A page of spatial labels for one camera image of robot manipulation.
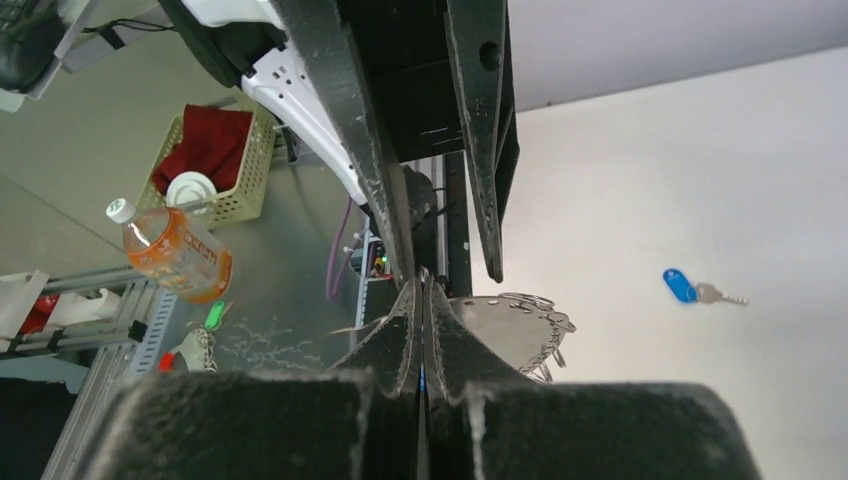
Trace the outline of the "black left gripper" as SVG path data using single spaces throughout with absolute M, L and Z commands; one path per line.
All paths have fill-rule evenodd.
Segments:
M 271 5 L 352 160 L 397 286 L 414 279 L 399 160 L 464 147 L 487 273 L 502 282 L 502 217 L 520 153 L 508 3 Z

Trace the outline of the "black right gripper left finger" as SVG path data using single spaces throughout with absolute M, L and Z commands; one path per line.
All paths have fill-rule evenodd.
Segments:
M 122 390 L 83 479 L 415 479 L 420 299 L 323 371 L 161 373 Z

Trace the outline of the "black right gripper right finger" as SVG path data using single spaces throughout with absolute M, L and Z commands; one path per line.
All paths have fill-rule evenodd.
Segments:
M 730 407 L 697 383 L 535 382 L 423 283 L 433 479 L 757 479 Z

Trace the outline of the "silver key with blue head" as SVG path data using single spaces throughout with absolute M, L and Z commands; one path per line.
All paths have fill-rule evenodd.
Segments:
M 746 298 L 725 294 L 712 284 L 692 283 L 682 271 L 675 268 L 666 269 L 662 273 L 662 279 L 675 299 L 684 304 L 729 303 L 739 306 L 749 304 Z

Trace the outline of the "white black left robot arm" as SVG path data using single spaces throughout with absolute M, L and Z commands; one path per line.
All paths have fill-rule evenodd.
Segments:
M 303 140 L 413 277 L 413 191 L 401 167 L 462 154 L 489 277 L 520 155 L 504 1 L 165 1 L 204 69 Z

